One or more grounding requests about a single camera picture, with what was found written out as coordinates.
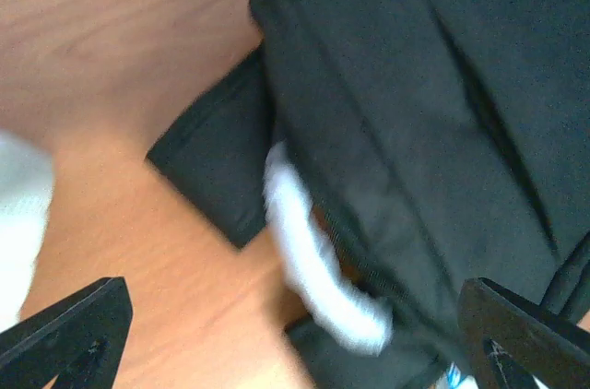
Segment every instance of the wood grain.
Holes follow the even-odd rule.
[[[0,0],[0,126],[56,172],[29,315],[99,277],[135,307],[117,388],[305,388],[265,234],[237,254],[144,161],[260,41],[248,0]]]

